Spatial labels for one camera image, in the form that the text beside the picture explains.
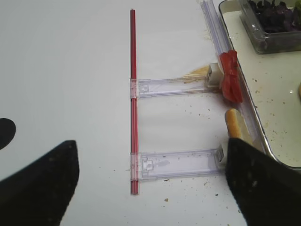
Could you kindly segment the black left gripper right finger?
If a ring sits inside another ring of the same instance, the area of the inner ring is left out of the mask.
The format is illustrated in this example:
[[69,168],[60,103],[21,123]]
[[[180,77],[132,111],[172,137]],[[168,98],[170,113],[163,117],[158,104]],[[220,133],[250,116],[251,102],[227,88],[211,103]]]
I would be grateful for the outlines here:
[[301,175],[238,138],[230,138],[225,176],[249,226],[299,226]]

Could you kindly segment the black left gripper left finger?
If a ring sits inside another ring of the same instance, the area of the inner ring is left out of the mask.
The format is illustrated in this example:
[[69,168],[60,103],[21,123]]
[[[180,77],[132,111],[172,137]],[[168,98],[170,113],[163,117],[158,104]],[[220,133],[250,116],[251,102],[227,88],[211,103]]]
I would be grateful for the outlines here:
[[78,179],[77,143],[64,141],[0,182],[0,224],[60,225]]

